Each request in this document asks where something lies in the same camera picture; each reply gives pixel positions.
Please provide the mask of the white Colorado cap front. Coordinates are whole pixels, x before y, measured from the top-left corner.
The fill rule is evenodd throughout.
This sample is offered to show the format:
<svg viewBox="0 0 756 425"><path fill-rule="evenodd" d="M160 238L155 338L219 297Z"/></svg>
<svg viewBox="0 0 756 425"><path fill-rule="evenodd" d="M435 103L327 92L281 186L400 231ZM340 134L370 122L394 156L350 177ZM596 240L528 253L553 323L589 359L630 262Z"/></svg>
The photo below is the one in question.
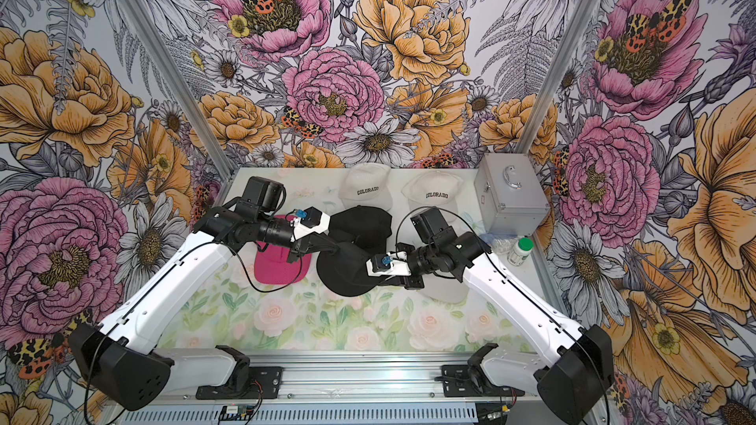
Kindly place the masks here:
<svg viewBox="0 0 756 425"><path fill-rule="evenodd" d="M466 301L470 289L452 279L441 279L436 275L424 275L422 277L424 287L419 291L425 297L448 304L460 304Z"/></svg>

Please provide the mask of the black cap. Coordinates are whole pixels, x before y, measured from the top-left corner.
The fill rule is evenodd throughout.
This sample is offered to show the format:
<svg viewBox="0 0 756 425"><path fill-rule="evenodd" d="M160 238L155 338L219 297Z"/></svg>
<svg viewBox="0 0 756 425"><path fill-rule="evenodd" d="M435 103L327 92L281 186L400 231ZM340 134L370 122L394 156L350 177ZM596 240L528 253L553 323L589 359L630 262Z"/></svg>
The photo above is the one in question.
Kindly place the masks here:
<svg viewBox="0 0 756 425"><path fill-rule="evenodd" d="M350 242L375 255L387 252L393 218L380 208L356 206L331 216L329 235L337 242Z"/></svg>
<svg viewBox="0 0 756 425"><path fill-rule="evenodd" d="M332 293L342 297L364 295L387 279L368 275L367 264L371 258L368 252L353 243L340 242L335 251L318 254L318 277Z"/></svg>

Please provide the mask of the pink cap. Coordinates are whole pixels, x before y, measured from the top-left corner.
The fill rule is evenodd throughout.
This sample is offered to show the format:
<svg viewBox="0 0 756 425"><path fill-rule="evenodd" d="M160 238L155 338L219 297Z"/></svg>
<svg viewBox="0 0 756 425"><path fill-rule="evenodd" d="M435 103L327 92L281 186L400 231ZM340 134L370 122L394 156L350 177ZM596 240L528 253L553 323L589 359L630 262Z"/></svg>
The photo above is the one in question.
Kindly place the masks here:
<svg viewBox="0 0 756 425"><path fill-rule="evenodd" d="M276 218L292 220L293 215L276 216ZM293 263L289 263L287 261L289 249L261 243L259 241L259 230L260 228L256 239L259 247L253 264L256 281L265 283L265 285L292 285L302 281L309 270L312 256L305 255Z"/></svg>

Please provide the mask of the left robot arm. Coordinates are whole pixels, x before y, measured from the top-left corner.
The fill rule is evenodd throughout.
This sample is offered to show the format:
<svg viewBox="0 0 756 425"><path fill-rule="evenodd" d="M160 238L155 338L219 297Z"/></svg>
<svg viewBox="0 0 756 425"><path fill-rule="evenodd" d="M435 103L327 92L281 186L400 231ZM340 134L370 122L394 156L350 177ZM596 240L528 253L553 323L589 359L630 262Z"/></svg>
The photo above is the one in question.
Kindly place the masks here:
<svg viewBox="0 0 756 425"><path fill-rule="evenodd" d="M128 411L186 388L214 399L248 394L249 359L235 349L217 346L191 353L157 345L194 293L246 245L285 247L291 262L335 249L327 234L328 214L308 208L277 218L284 200L283 184L251 177L241 196L208 210L176 253L121 307L96 326L76 328L69 344L87 385Z"/></svg>

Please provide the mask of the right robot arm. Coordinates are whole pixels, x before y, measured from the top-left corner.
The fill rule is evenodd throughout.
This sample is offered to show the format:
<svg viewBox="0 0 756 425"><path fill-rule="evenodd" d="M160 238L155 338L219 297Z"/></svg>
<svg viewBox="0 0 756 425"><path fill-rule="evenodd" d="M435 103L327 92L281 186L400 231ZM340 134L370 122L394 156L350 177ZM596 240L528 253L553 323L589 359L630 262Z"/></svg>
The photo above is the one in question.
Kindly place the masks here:
<svg viewBox="0 0 756 425"><path fill-rule="evenodd" d="M531 378L521 390L533 391L562 422L583 423L595 405L608 404L613 384L610 336L599 326L583 327L547 303L478 234L456 234L445 213L437 207L410 211L406 218L422 245L394 254L393 261L403 267L405 277L448 273L494 305L539 356L523 365Z"/></svg>

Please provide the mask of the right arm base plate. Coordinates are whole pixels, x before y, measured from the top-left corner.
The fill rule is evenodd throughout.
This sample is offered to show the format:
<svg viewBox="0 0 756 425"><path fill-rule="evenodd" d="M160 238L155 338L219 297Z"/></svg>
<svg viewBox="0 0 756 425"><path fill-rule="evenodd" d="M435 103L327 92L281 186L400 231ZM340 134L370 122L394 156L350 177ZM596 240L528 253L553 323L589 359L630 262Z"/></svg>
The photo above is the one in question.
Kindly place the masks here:
<svg viewBox="0 0 756 425"><path fill-rule="evenodd" d="M443 365L434 380L439 382L444 397L503 397L515 399L525 393L511 387L494 386L478 367L467 364Z"/></svg>

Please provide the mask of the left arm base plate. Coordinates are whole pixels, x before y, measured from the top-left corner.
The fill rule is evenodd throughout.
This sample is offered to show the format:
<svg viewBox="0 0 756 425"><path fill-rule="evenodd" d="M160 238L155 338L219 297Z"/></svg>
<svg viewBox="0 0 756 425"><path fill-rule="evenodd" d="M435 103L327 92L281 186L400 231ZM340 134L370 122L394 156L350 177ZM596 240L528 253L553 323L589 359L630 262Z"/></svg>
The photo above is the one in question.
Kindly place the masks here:
<svg viewBox="0 0 756 425"><path fill-rule="evenodd" d="M199 401L277 399L283 381L283 367L243 367L221 386L204 386L196 392Z"/></svg>

